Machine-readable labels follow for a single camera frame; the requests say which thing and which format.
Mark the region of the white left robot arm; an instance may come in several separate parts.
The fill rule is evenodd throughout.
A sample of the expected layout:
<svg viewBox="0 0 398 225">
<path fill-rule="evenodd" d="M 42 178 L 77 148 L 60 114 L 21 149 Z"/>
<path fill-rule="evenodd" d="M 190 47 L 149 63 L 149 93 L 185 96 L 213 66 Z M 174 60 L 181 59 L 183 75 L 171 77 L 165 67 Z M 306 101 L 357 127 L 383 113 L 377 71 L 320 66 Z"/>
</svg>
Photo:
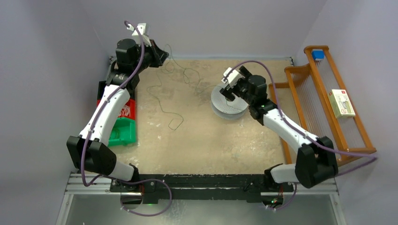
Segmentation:
<svg viewBox="0 0 398 225">
<path fill-rule="evenodd" d="M 138 168 L 119 161 L 108 143 L 120 111 L 135 96 L 139 73 L 161 67 L 169 56 L 153 39 L 149 43 L 140 46 L 128 38 L 117 43 L 116 61 L 110 65 L 107 79 L 99 83 L 101 100 L 94 115 L 78 136 L 70 136 L 66 142 L 76 169 L 121 180 L 129 192 L 139 188 Z"/>
</svg>

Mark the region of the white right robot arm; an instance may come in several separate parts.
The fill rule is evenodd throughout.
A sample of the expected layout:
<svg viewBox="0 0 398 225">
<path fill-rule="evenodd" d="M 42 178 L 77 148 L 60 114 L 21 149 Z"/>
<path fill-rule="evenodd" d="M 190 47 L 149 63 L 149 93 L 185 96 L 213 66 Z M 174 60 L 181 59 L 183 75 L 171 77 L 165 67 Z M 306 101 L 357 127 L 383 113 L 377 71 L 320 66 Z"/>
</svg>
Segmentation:
<svg viewBox="0 0 398 225">
<path fill-rule="evenodd" d="M 228 100 L 240 98 L 248 104 L 250 115 L 261 125 L 279 135 L 297 154 L 294 164 L 275 165 L 265 170 L 263 184 L 270 191 L 282 183 L 299 183 L 306 188 L 331 179 L 338 174 L 333 142 L 318 137 L 292 121 L 267 94 L 266 79 L 251 74 L 244 66 L 228 68 L 222 78 L 220 93 Z"/>
</svg>

